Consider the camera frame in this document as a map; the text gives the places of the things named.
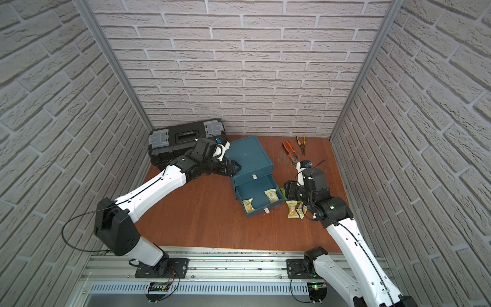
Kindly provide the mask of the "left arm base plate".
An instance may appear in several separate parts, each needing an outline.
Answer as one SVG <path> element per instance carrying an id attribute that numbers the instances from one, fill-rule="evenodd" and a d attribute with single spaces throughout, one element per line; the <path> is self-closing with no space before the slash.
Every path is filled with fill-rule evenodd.
<path id="1" fill-rule="evenodd" d="M 188 258 L 169 258 L 161 260 L 156 266 L 138 264 L 135 278 L 185 278 Z"/>

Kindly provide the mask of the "beige cookie packet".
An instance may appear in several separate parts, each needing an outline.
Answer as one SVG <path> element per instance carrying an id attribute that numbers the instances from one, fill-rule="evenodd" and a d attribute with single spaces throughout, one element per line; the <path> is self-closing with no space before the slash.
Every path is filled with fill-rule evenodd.
<path id="1" fill-rule="evenodd" d="M 275 202 L 278 202 L 280 200 L 278 195 L 277 195 L 275 188 L 266 190 L 265 195 L 268 198 L 270 203 L 275 203 Z"/>
<path id="2" fill-rule="evenodd" d="M 288 219 L 299 219 L 300 215 L 297 212 L 297 206 L 299 204 L 298 201 L 295 200 L 287 200 L 286 201 L 287 207 L 288 207 Z"/>
<path id="3" fill-rule="evenodd" d="M 254 207 L 253 207 L 252 203 L 253 203 L 252 198 L 242 201 L 242 204 L 243 204 L 243 207 L 244 207 L 246 214 L 250 214 L 254 211 Z"/>
<path id="4" fill-rule="evenodd" d="M 307 207 L 304 205 L 304 203 L 299 202 L 296 208 L 296 212 L 299 218 L 303 220 L 307 212 Z"/>

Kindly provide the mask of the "teal drawer cabinet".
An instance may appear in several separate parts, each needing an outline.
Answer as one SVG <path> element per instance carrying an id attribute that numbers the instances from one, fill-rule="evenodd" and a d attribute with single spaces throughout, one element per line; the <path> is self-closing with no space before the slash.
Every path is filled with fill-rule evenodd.
<path id="1" fill-rule="evenodd" d="M 256 136 L 249 136 L 230 143 L 225 157 L 241 165 L 241 170 L 257 170 L 261 168 L 274 168 L 267 152 Z"/>

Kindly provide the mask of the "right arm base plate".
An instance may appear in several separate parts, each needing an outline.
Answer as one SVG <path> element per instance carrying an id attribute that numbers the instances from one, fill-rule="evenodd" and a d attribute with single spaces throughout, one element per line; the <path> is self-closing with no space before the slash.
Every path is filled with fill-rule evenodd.
<path id="1" fill-rule="evenodd" d="M 338 266 L 330 258 L 313 260 L 310 258 L 288 258 L 286 272 L 290 280 L 304 280 L 314 283 L 327 281 L 326 277 L 332 275 Z"/>

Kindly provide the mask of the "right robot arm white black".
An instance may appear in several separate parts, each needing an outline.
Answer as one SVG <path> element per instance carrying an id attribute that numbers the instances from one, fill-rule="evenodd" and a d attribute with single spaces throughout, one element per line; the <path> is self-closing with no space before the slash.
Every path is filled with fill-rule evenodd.
<path id="1" fill-rule="evenodd" d="M 417 306 L 414 298 L 403 295 L 391 281 L 367 246 L 346 201 L 331 195 L 324 172 L 298 164 L 297 180 L 285 182 L 288 200 L 301 202 L 341 249 L 353 274 L 334 262 L 329 253 L 314 248 L 304 253 L 303 263 L 290 275 L 322 278 L 349 306 Z"/>

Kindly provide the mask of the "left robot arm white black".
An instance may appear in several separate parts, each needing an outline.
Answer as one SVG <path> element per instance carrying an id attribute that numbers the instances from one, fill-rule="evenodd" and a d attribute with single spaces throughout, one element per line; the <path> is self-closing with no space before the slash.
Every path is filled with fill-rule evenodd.
<path id="1" fill-rule="evenodd" d="M 153 179 L 116 200 L 104 198 L 93 212 L 94 235 L 116 256 L 127 256 L 148 267 L 164 267 L 168 255 L 139 233 L 136 222 L 156 203 L 188 182 L 205 175 L 235 176 L 241 165 L 226 158 L 180 156 Z"/>

